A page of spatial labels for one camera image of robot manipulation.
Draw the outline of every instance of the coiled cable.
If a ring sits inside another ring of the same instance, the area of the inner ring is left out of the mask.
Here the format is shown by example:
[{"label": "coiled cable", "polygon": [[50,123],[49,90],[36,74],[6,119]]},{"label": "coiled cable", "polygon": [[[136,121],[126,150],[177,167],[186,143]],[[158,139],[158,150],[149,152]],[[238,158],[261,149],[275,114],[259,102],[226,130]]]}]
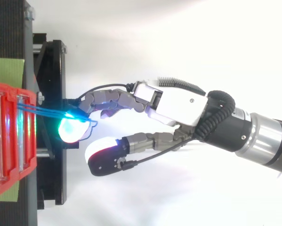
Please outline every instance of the coiled cable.
[{"label": "coiled cable", "polygon": [[223,91],[211,91],[208,93],[208,97],[223,101],[224,103],[219,111],[200,123],[195,129],[193,137],[199,141],[204,141],[207,136],[216,129],[217,125],[228,118],[235,109],[234,99]]}]

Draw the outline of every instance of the robotic finger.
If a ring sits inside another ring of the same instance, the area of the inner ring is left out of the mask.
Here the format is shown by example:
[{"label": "robotic finger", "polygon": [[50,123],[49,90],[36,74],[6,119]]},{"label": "robotic finger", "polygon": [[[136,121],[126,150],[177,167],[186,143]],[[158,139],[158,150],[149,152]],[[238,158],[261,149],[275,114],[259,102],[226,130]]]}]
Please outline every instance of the robotic finger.
[{"label": "robotic finger", "polygon": [[85,160],[93,175],[105,176],[131,169],[144,161],[126,161],[125,157],[128,154],[140,153],[146,149],[158,150],[161,151],[160,153],[167,149],[176,151],[184,145],[181,144],[182,141],[184,141],[182,138],[174,140],[171,133],[136,133],[119,140],[105,137],[94,141],[87,147]]}]

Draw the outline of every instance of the blue wire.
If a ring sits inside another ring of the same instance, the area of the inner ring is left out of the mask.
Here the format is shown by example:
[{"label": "blue wire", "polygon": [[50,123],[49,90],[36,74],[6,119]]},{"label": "blue wire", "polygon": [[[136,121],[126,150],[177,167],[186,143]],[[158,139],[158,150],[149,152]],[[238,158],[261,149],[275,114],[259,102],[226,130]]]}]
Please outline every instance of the blue wire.
[{"label": "blue wire", "polygon": [[77,120],[78,118],[81,118],[84,121],[95,122],[96,124],[98,123],[98,121],[94,121],[94,120],[91,120],[91,119],[86,118],[86,117],[80,117],[80,116],[75,117],[75,115],[73,115],[74,118],[72,118],[72,117],[68,117],[68,116],[65,116],[65,115],[61,115],[61,114],[49,113],[49,112],[41,112],[41,111],[26,109],[26,108],[22,108],[22,107],[18,107],[18,109],[26,111],[26,112],[31,112],[31,113],[34,113],[34,114],[42,115],[42,116],[45,116],[45,117],[50,117],[50,118],[72,119],[72,120],[75,120],[75,119]]},{"label": "blue wire", "polygon": [[47,109],[47,108],[42,108],[42,107],[36,107],[36,106],[32,106],[32,105],[25,105],[25,104],[21,104],[21,103],[17,103],[17,105],[24,106],[24,107],[35,108],[35,109],[39,109],[39,110],[46,111],[46,112],[55,112],[55,113],[59,113],[59,114],[66,114],[66,112],[63,112],[63,111]]},{"label": "blue wire", "polygon": [[[47,109],[47,108],[42,108],[42,107],[35,107],[35,106],[32,106],[32,105],[25,105],[25,104],[21,104],[21,103],[18,103],[17,105],[18,106],[25,106],[25,107],[35,108],[35,109],[40,109],[42,111],[49,112],[49,113],[58,113],[58,114],[61,114],[62,116],[64,116],[67,113],[67,112],[63,112],[63,111],[57,111],[57,110]],[[87,118],[87,117],[76,115],[76,114],[71,114],[71,115],[74,117],[72,119],[80,118],[80,119],[89,121],[89,118]]]},{"label": "blue wire", "polygon": [[18,109],[26,111],[26,112],[31,112],[33,114],[42,115],[42,116],[45,116],[45,117],[50,117],[50,118],[57,118],[57,119],[70,118],[70,117],[67,117],[67,116],[63,117],[60,114],[47,113],[47,112],[38,112],[38,111],[34,111],[34,110],[26,109],[26,108],[21,108],[21,107],[18,107]]}]

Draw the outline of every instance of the silver cylinder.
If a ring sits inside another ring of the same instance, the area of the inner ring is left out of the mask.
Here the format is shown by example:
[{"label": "silver cylinder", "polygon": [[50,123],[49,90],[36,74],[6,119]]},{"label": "silver cylinder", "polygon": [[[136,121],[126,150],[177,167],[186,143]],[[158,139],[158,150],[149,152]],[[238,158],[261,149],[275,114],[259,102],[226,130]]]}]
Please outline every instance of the silver cylinder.
[{"label": "silver cylinder", "polygon": [[257,113],[251,113],[252,129],[248,141],[236,155],[259,164],[269,163],[282,141],[281,124]]}]

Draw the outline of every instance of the black metal frame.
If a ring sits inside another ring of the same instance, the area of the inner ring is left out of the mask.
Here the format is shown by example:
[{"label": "black metal frame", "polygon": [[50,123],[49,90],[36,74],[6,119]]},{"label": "black metal frame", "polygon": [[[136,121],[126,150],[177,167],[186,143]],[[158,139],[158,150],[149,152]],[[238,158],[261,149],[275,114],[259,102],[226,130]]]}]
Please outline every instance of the black metal frame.
[{"label": "black metal frame", "polygon": [[[64,44],[60,40],[46,41],[45,34],[34,34],[34,44],[42,44],[34,53],[34,72],[40,91],[45,97],[41,107],[66,110]],[[37,117],[37,147],[52,152],[50,157],[37,158],[38,209],[44,209],[44,200],[55,200],[56,205],[66,201],[66,144],[58,135],[59,119]],[[76,143],[71,148],[79,148]]]}]

